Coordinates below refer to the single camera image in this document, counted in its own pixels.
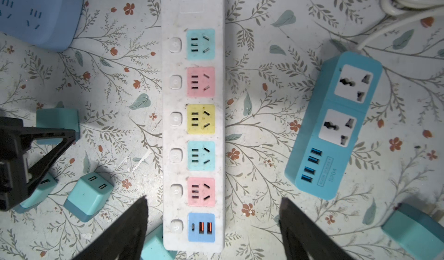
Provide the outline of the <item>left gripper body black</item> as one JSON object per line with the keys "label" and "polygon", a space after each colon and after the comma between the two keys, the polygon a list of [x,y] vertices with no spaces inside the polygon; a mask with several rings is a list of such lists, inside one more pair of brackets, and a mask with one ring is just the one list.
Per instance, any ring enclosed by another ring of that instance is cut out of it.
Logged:
{"label": "left gripper body black", "polygon": [[1,210],[8,211],[27,199],[27,171],[22,145],[23,122],[1,117]]}

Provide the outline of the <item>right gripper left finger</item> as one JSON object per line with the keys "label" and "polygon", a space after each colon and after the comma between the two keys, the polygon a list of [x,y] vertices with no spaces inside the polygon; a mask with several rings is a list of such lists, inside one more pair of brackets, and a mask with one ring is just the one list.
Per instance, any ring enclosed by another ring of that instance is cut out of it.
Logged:
{"label": "right gripper left finger", "polygon": [[74,259],[140,259],[148,227],[148,218],[148,201],[143,196]]}

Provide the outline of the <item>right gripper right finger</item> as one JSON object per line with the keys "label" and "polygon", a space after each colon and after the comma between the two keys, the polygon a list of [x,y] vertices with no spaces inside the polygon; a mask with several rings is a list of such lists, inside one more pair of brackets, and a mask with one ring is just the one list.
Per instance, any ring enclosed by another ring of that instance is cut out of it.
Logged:
{"label": "right gripper right finger", "polygon": [[279,215],[283,247],[288,260],[352,259],[289,198],[281,200]]}

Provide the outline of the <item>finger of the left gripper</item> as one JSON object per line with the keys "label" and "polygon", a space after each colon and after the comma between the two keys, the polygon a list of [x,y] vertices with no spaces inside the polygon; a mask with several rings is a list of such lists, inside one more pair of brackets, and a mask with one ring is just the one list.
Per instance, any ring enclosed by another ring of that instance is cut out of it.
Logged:
{"label": "finger of the left gripper", "polygon": [[[61,142],[49,151],[43,158],[27,168],[23,155],[33,141],[38,139],[61,139]],[[13,194],[16,198],[27,198],[37,188],[44,176],[52,167],[56,160],[76,140],[76,131],[73,129],[54,128],[33,128],[14,127],[13,128]]]}

